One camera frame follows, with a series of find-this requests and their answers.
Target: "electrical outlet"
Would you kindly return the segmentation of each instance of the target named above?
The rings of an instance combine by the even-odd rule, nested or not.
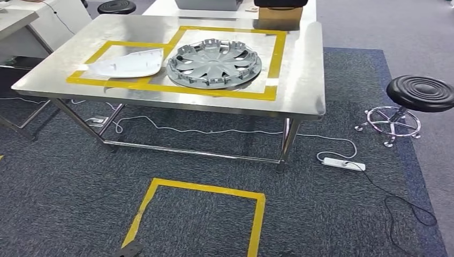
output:
[[[327,166],[343,168],[343,169],[349,169],[349,170],[357,170],[357,171],[366,170],[366,165],[364,165],[363,163],[351,162],[351,161],[345,161],[345,160],[339,160],[339,159],[333,159],[333,158],[327,158],[327,157],[325,157],[323,159],[322,164],[327,165]]]

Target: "yellow tape square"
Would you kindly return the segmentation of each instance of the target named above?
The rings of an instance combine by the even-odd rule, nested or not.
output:
[[[268,71],[268,80],[276,81],[275,85],[271,82],[271,85],[266,85],[262,93],[257,92],[243,92],[243,91],[231,91],[222,89],[211,89],[203,90],[196,88],[189,88],[184,86],[176,85],[160,85],[160,84],[149,84],[153,76],[139,78],[135,82],[129,81],[112,81],[112,80],[100,80],[100,79],[87,79],[82,78],[84,71],[75,71],[71,74],[66,82],[72,84],[83,84],[92,86],[103,86],[103,87],[119,87],[136,90],[150,90],[150,91],[162,91],[162,92],[173,92],[173,93],[185,93],[185,94],[198,94],[198,95],[210,95],[217,97],[234,97],[242,99],[254,99],[254,100],[267,100],[274,101],[276,99],[277,92],[277,78],[281,71],[282,55],[284,52],[286,32],[284,31],[269,31],[263,29],[241,29],[241,28],[216,28],[216,27],[196,27],[196,26],[180,26],[179,30],[165,43],[146,43],[146,42],[127,42],[127,41],[107,41],[94,55],[92,55],[85,64],[93,63],[98,60],[111,46],[127,46],[127,47],[148,47],[148,48],[163,48],[164,59],[167,58],[170,52],[174,49],[176,44],[180,41],[181,37],[187,30],[202,30],[202,31],[222,31],[222,32],[237,32],[237,33],[258,33],[275,35],[276,40],[273,49],[273,55]]]
[[[259,250],[259,241],[260,241],[260,232],[262,230],[262,221],[263,221],[263,214],[265,211],[265,195],[262,193],[250,192],[250,191],[243,191],[238,189],[231,189],[225,187],[218,187],[218,186],[208,186],[208,185],[200,185],[200,184],[193,184],[187,182],[180,182],[174,180],[167,180],[167,179],[160,179],[160,178],[153,178],[150,186],[143,197],[142,203],[140,204],[139,210],[132,221],[131,227],[126,234],[125,240],[123,241],[122,248],[129,244],[131,241],[134,240],[137,231],[139,230],[140,221],[142,219],[142,215],[147,208],[147,205],[150,203],[153,195],[156,192],[158,186],[171,186],[171,187],[178,187],[178,188],[185,188],[191,190],[199,190],[211,193],[219,193],[219,194],[229,194],[234,196],[240,196],[245,198],[251,198],[257,200],[255,205],[255,212],[254,212],[254,220],[252,222],[252,230],[251,230],[251,237],[249,240],[249,247],[247,250],[247,257],[256,257],[258,250]]]

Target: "table top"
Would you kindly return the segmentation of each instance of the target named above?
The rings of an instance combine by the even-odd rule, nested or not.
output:
[[[29,1],[23,1],[23,0],[10,0],[8,2],[10,5],[7,6],[6,9],[29,10],[29,11],[39,12],[41,9],[49,8],[46,4],[55,6],[55,4],[58,1],[59,0],[44,0],[44,1],[40,1],[40,2],[29,2]]]
[[[0,11],[0,40],[36,20],[34,11],[3,9]]]
[[[319,119],[325,113],[322,31],[318,22],[302,22],[299,31],[286,32],[285,47],[278,78],[268,78],[268,69],[275,37],[266,34],[241,32],[191,31],[180,39],[172,56],[181,44],[196,43],[204,39],[238,40],[246,43],[262,59],[262,72],[246,88],[255,91],[266,84],[277,85],[274,101],[207,96],[164,91],[136,90],[69,84],[68,76],[97,52],[107,40],[167,43],[180,26],[223,27],[255,29],[257,20],[209,19],[135,15],[101,15],[66,42],[37,67],[16,82],[12,89],[24,95],[63,99],[92,100],[126,103],[161,108],[224,112],[232,114],[270,117]],[[126,54],[131,49],[118,47],[115,53]],[[167,76],[157,76],[164,85],[175,85]]]
[[[208,11],[208,10],[182,10],[175,0],[156,0],[142,15],[176,16],[176,17],[204,17],[204,18],[231,18],[231,19],[258,19],[258,12],[248,12],[247,9],[255,7],[254,0],[243,0],[237,11]],[[310,0],[304,6],[304,21],[317,21],[316,0]]]

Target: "cardboard box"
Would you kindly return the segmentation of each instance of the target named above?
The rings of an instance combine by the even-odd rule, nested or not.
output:
[[[302,7],[300,8],[259,8],[259,19],[297,20],[301,19]]]

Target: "dark blue carpet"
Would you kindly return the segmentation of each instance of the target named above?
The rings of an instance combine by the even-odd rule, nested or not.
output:
[[[375,183],[432,210],[412,141],[399,140],[388,149],[383,136],[353,129],[364,121],[364,110],[389,104],[383,52],[325,48],[324,63],[327,114],[322,121],[304,122],[300,132],[354,140],[359,151],[354,161],[366,164]],[[23,110],[35,107],[15,104]],[[71,106],[83,118],[111,112],[105,103]],[[4,101],[0,112],[20,115]],[[121,117],[137,115],[182,130],[282,129],[282,121],[273,118],[130,105]],[[122,125],[125,140],[138,143],[258,157],[276,157],[280,146],[274,135],[158,132],[144,119]],[[273,165],[238,160],[132,148],[107,153],[55,108],[30,130],[38,133],[38,141],[0,130],[0,154],[5,155],[0,160],[0,256],[113,256],[154,177],[264,193],[259,256],[286,250],[300,256],[405,256],[389,239],[386,194],[361,173],[316,160],[322,150],[350,154],[346,143],[300,137],[289,167],[277,174]],[[106,137],[118,138],[113,127]],[[250,199],[163,187],[137,233],[146,246],[142,256],[246,256],[253,206]],[[402,248],[415,256],[447,256],[437,226],[417,223],[399,201],[390,208],[396,220],[393,237]]]

